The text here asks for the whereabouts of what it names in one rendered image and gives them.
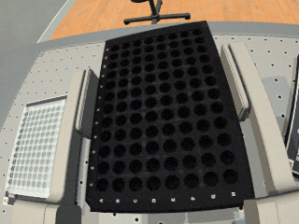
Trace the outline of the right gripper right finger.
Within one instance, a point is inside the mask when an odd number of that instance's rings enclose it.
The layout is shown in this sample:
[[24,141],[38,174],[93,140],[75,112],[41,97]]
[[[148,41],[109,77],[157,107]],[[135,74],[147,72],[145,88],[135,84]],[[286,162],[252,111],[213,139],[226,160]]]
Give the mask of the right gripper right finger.
[[221,44],[221,64],[239,122],[250,120],[268,195],[243,202],[246,224],[299,224],[299,187],[276,113],[246,42]]

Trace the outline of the white well plate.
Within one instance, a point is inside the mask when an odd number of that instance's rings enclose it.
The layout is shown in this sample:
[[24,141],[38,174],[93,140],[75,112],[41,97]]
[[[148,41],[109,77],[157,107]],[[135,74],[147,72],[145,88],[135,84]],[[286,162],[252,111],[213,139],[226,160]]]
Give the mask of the white well plate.
[[23,109],[8,165],[8,193],[49,197],[64,104],[66,100]]

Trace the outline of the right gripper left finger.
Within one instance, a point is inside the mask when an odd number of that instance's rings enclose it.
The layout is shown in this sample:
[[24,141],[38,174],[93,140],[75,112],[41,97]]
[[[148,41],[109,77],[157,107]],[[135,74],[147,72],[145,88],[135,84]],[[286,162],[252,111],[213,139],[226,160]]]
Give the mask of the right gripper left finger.
[[91,68],[72,75],[57,141],[50,195],[42,202],[18,199],[12,206],[11,224],[81,224],[82,209],[75,205],[79,146],[81,138],[91,139],[97,87],[98,77]]

